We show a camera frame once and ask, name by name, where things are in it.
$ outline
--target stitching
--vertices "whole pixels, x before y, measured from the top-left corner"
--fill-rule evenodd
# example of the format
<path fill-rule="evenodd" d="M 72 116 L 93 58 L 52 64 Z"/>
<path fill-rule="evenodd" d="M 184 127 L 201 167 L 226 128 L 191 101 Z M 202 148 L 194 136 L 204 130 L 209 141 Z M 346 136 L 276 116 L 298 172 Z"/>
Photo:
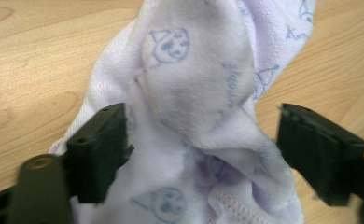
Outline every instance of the stitching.
<path fill-rule="evenodd" d="M 263 220 L 257 214 L 252 213 L 244 205 L 238 203 L 230 194 L 221 191 L 215 195 L 215 198 L 224 203 L 228 209 L 230 209 L 240 219 L 246 221 L 246 223 L 253 223 L 251 221 L 255 220 L 255 223 L 268 224 L 268 222 Z"/>

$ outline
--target fabric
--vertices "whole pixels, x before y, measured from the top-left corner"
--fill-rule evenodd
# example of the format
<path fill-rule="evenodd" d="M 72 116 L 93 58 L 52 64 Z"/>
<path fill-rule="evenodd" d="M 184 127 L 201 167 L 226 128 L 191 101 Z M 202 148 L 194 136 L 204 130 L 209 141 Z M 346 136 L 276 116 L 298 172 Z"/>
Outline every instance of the fabric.
<path fill-rule="evenodd" d="M 254 105 L 312 32 L 314 0 L 146 0 L 94 66 L 51 153 L 126 103 L 135 150 L 77 223 L 303 223 L 294 180 Z"/>

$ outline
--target black mechanical part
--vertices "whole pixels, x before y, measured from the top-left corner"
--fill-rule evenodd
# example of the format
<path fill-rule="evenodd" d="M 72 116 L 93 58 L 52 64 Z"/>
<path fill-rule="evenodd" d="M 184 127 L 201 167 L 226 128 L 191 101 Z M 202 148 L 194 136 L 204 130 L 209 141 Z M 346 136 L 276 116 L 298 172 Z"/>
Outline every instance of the black mechanical part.
<path fill-rule="evenodd" d="M 20 169 L 7 223 L 72 224 L 69 196 L 59 158 L 50 154 L 34 157 Z"/>
<path fill-rule="evenodd" d="M 277 145 L 327 205 L 364 200 L 364 140 L 311 109 L 283 104 Z M 364 223 L 364 206 L 361 209 Z"/>
<path fill-rule="evenodd" d="M 101 109 L 74 136 L 67 146 L 67 163 L 73 167 L 69 177 L 71 191 L 80 203 L 102 203 L 115 180 L 116 171 L 129 159 L 126 147 L 124 105 Z"/>
<path fill-rule="evenodd" d="M 105 107 L 69 139 L 62 156 L 28 160 L 16 186 L 0 191 L 0 224 L 69 224 L 72 196 L 102 203 L 133 151 L 125 125 L 124 104 Z"/>

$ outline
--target wood grain surface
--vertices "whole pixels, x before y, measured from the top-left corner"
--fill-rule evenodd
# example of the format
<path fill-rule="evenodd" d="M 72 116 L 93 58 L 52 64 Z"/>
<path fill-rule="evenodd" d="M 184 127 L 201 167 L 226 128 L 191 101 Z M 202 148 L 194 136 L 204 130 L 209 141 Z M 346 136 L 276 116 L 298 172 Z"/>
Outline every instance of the wood grain surface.
<path fill-rule="evenodd" d="M 24 161 L 63 136 L 100 52 L 141 4 L 0 1 L 0 190 L 14 183 Z M 364 138 L 364 0 L 317 2 L 305 49 L 258 103 L 259 124 L 271 138 L 283 102 L 310 107 Z M 329 208 L 294 175 L 307 224 L 357 223 L 358 198 Z"/>

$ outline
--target cloth fold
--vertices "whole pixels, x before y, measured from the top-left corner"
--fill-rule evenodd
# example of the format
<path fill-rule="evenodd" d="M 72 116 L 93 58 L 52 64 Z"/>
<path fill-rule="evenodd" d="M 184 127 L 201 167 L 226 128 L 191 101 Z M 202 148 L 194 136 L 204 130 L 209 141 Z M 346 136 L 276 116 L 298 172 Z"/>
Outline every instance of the cloth fold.
<path fill-rule="evenodd" d="M 130 160 L 77 223 L 303 223 L 254 105 L 305 44 L 314 0 L 146 0 L 100 56 L 64 142 L 126 103 Z"/>

